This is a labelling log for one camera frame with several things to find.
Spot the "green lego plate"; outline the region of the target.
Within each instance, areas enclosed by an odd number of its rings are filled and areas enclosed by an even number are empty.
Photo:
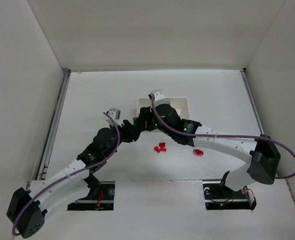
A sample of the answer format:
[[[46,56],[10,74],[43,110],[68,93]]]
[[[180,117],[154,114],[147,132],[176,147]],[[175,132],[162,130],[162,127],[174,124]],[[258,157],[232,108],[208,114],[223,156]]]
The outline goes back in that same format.
[[[133,119],[132,119],[132,121],[133,121],[133,125],[136,125],[137,124],[137,117],[134,117]]]

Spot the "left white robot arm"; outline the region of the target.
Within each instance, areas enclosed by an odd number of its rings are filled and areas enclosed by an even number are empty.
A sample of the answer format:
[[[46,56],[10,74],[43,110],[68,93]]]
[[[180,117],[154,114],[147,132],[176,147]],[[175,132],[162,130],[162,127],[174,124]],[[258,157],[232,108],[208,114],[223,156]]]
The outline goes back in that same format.
[[[92,142],[69,165],[51,178],[30,189],[17,189],[10,200],[6,216],[12,222],[12,235],[27,239],[37,233],[51,214],[84,198],[100,182],[94,173],[102,168],[121,143],[138,140],[147,122],[139,117],[133,123],[124,120],[101,128]]]

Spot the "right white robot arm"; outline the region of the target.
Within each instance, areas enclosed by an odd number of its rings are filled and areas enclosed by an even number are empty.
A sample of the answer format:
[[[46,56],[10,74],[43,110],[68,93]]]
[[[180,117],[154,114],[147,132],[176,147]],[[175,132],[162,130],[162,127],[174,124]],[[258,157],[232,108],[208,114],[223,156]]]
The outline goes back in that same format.
[[[244,165],[225,172],[220,183],[235,192],[255,182],[264,185],[275,182],[281,155],[267,135],[254,139],[223,138],[218,131],[200,122],[180,118],[165,103],[155,109],[142,107],[134,124],[141,131],[159,130],[180,145],[211,149],[242,160]]]

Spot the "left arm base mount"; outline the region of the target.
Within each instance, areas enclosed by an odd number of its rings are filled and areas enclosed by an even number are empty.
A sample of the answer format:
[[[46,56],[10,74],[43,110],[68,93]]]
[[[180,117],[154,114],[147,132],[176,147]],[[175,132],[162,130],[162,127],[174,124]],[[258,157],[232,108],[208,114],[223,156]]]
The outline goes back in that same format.
[[[89,192],[67,206],[68,211],[113,211],[115,187],[114,181],[99,181],[94,175],[85,179]]]

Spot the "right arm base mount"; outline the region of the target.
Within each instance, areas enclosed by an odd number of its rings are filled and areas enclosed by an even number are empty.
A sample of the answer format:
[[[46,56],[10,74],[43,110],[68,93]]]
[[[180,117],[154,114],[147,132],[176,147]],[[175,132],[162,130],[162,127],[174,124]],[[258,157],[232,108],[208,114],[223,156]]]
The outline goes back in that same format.
[[[257,206],[254,192],[247,186],[233,191],[225,186],[227,171],[222,179],[211,179],[202,182],[206,210],[250,210]]]

